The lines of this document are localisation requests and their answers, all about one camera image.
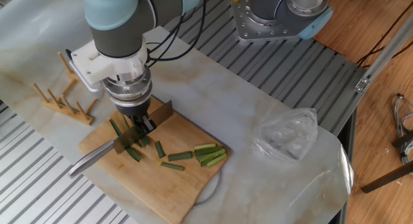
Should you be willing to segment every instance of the wooden floor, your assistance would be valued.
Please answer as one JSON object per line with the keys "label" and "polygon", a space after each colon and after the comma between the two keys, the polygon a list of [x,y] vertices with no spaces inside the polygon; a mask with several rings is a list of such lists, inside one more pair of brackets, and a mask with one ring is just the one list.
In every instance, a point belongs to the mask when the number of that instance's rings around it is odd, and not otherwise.
{"label": "wooden floor", "polygon": [[[357,61],[369,52],[412,1],[330,0],[335,14],[316,39],[349,60]],[[412,12],[413,8],[381,46],[388,43]],[[375,57],[369,58],[366,64]],[[353,157],[359,183],[371,182],[401,166],[399,152],[391,145],[397,138],[393,100],[398,92],[413,100],[413,47],[386,66],[359,104]],[[407,106],[403,110],[413,112]],[[407,175],[370,194],[355,188],[347,214],[347,224],[353,223],[413,223],[413,176]]]}

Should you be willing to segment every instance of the black cable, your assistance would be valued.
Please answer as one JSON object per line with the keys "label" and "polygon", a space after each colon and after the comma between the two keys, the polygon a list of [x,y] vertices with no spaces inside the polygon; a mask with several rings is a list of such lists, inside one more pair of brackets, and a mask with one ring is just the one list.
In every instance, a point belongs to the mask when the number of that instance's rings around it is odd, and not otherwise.
{"label": "black cable", "polygon": [[155,48],[149,50],[149,53],[154,52],[154,51],[157,50],[159,47],[161,47],[164,43],[166,43],[166,42],[172,37],[172,35],[174,35],[175,30],[176,30],[176,28],[178,27],[178,25],[176,25],[176,26],[171,30],[171,32],[168,34],[168,36],[167,36],[159,45],[157,45]]}
{"label": "black cable", "polygon": [[169,43],[169,45],[167,46],[167,48],[162,52],[162,54],[161,54],[158,58],[156,58],[156,59],[152,58],[153,62],[148,66],[149,68],[150,68],[151,66],[153,66],[156,62],[158,62],[158,61],[162,58],[162,56],[165,55],[165,53],[166,53],[166,52],[169,50],[169,48],[172,46],[172,44],[173,44],[174,41],[175,41],[176,36],[178,35],[179,29],[181,28],[181,24],[183,23],[183,18],[184,18],[184,16],[185,16],[185,15],[182,15],[182,16],[181,16],[181,19],[179,20],[179,23],[178,23],[178,26],[177,26],[177,28],[176,28],[174,37],[172,38],[172,40],[171,40],[171,42]]}
{"label": "black cable", "polygon": [[409,47],[411,47],[413,45],[413,41],[411,43],[409,43],[406,47],[404,47],[403,49],[401,49],[399,52],[397,52],[396,54],[394,54],[394,56],[392,57],[392,59],[394,59],[395,57],[399,56],[401,53],[403,53],[405,50],[407,50]]}
{"label": "black cable", "polygon": [[411,2],[407,8],[399,15],[399,17],[393,22],[393,25],[387,30],[387,32],[385,33],[385,35],[383,35],[383,37],[381,37],[381,39],[376,43],[376,45],[372,48],[372,50],[365,56],[363,56],[358,62],[357,62],[357,67],[360,67],[364,61],[366,61],[366,59],[371,56],[372,54],[375,54],[377,52],[380,52],[384,49],[384,47],[374,51],[374,49],[376,49],[376,47],[378,47],[380,45],[380,43],[386,38],[386,36],[390,33],[390,31],[395,27],[395,25],[400,21],[400,19],[407,13],[407,11],[413,6],[413,2]]}
{"label": "black cable", "polygon": [[196,7],[193,9],[191,15],[188,18],[186,18],[182,23],[186,23],[189,19],[191,19],[191,17],[194,15],[195,11],[196,11]]}
{"label": "black cable", "polygon": [[158,61],[172,61],[172,60],[180,59],[180,58],[184,57],[185,55],[187,55],[187,54],[189,53],[189,51],[191,51],[191,50],[195,47],[196,43],[197,43],[198,40],[199,40],[199,37],[201,36],[202,30],[203,30],[203,27],[204,27],[205,16],[206,16],[205,14],[206,14],[206,12],[207,12],[207,8],[206,8],[206,7],[207,7],[207,0],[203,0],[201,26],[199,27],[198,35],[197,35],[195,41],[194,41],[194,42],[192,43],[192,45],[190,46],[190,48],[188,48],[188,50],[186,50],[185,52],[183,52],[183,53],[180,54],[179,56],[171,57],[171,58],[165,58],[165,59],[157,59]]}

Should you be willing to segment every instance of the metal slats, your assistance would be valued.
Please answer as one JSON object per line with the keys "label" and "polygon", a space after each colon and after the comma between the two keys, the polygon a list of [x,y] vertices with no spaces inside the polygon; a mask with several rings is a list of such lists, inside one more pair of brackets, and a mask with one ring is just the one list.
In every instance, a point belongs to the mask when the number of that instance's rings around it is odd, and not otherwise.
{"label": "metal slats", "polygon": [[[351,92],[352,78],[360,79],[364,70],[355,69],[354,63],[313,40],[240,42],[230,3],[208,0],[205,26],[196,48],[288,107],[315,108],[319,124],[337,134],[360,99]],[[199,5],[192,18],[181,25],[178,37],[191,44],[201,16]],[[173,29],[176,23],[169,23],[166,29]],[[348,74],[349,67],[357,73]],[[346,110],[333,107],[335,102]]]}
{"label": "metal slats", "polygon": [[0,119],[13,118],[0,127],[0,223],[135,223],[83,175],[69,178],[69,162],[1,108]]}

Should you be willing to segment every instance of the metal mounting plate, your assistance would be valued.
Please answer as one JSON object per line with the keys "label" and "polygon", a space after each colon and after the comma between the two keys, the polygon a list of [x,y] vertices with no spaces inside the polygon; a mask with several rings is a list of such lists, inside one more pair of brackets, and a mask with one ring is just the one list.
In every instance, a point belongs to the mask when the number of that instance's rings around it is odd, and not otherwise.
{"label": "metal mounting plate", "polygon": [[282,39],[298,39],[296,33],[287,30],[283,25],[264,26],[253,21],[250,3],[245,0],[232,1],[234,19],[238,36],[244,42],[274,41]]}

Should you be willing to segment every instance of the wooden rack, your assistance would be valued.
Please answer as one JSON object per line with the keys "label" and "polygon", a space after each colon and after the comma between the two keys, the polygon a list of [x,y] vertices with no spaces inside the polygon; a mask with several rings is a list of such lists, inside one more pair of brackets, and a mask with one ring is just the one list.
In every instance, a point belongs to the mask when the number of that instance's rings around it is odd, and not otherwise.
{"label": "wooden rack", "polygon": [[56,99],[56,97],[53,95],[52,91],[47,88],[47,93],[50,96],[50,99],[48,99],[40,90],[37,84],[33,84],[34,90],[40,95],[40,97],[43,99],[43,105],[46,106],[47,108],[60,112],[61,114],[64,114],[66,116],[69,116],[71,118],[74,118],[84,124],[87,125],[92,125],[94,122],[94,118],[89,115],[90,111],[93,109],[93,107],[97,103],[97,99],[94,99],[92,104],[86,109],[86,111],[83,110],[82,106],[79,104],[78,101],[76,101],[76,107],[77,110],[74,109],[70,103],[66,99],[66,95],[69,93],[69,91],[73,88],[73,86],[79,81],[78,76],[76,73],[70,69],[69,65],[67,64],[66,60],[64,59],[62,53],[58,52],[57,53],[60,59],[62,60],[63,64],[65,65],[66,69],[68,72],[66,73],[67,77],[69,77],[71,82],[69,85],[65,88],[65,90],[62,92],[62,94]]}

